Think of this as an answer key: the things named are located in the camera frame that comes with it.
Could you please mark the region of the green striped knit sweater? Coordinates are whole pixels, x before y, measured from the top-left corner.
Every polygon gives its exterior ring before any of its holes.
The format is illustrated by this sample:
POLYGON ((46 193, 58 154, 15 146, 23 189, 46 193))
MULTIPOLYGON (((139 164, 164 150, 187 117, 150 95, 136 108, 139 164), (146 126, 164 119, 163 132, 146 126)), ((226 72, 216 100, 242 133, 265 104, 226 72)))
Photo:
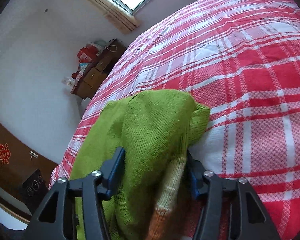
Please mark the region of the green striped knit sweater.
POLYGON ((143 91, 106 104, 70 174, 83 178, 125 149, 125 170, 103 203, 112 239, 163 239, 177 206, 186 152, 206 130, 210 109, 186 92, 143 91))

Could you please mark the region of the dark wooden door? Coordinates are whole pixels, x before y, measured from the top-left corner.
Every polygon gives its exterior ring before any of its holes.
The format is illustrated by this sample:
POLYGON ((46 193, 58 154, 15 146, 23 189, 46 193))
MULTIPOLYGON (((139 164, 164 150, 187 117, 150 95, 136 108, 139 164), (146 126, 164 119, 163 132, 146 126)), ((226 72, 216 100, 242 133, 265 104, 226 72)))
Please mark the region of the dark wooden door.
POLYGON ((46 195, 56 166, 0 123, 0 207, 3 210, 28 222, 46 195))

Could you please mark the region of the white box on desk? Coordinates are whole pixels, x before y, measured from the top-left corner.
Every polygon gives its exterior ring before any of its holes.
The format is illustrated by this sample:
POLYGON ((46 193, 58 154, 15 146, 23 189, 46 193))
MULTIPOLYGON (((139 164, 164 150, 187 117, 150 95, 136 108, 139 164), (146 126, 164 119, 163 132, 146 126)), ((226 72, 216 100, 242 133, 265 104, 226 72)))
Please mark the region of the white box on desk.
POLYGON ((72 77, 64 77, 62 84, 64 84, 66 87, 73 88, 76 84, 76 80, 72 77))

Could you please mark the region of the red plaid bed cover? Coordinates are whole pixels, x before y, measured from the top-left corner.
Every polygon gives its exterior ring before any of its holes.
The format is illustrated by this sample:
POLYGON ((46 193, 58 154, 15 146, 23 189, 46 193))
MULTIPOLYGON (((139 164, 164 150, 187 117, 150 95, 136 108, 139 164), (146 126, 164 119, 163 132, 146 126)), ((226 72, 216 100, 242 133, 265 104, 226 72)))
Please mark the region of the red plaid bed cover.
POLYGON ((300 231, 300 8, 294 0, 198 0, 137 37, 89 103, 50 181, 68 177, 107 102, 178 89, 211 109, 192 155, 246 177, 279 236, 300 231))

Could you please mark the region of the brown wooden desk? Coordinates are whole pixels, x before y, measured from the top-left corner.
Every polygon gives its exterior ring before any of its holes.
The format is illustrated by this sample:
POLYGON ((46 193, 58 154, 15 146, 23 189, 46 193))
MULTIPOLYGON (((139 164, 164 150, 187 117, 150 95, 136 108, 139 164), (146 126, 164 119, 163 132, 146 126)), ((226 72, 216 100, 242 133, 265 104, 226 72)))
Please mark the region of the brown wooden desk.
POLYGON ((71 94, 83 100, 92 99, 126 49, 120 40, 111 40, 96 60, 88 63, 83 72, 77 75, 71 94))

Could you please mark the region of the red gift bag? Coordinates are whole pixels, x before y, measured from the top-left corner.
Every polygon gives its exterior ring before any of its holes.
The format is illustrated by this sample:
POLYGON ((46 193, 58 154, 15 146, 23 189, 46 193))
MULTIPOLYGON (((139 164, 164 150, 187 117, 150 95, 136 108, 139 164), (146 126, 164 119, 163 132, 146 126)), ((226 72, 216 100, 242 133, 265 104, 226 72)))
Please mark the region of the red gift bag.
POLYGON ((95 46, 86 46, 79 50, 77 57, 80 63, 91 63, 97 59, 98 49, 95 46))

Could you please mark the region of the left beige curtain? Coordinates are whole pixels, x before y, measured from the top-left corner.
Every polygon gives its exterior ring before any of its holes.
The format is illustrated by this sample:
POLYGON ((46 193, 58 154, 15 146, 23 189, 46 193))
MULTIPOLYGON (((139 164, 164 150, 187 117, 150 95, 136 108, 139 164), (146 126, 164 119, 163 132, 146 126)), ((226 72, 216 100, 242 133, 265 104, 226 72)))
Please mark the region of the left beige curtain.
POLYGON ((88 0, 123 35, 140 26, 140 21, 112 0, 88 0))

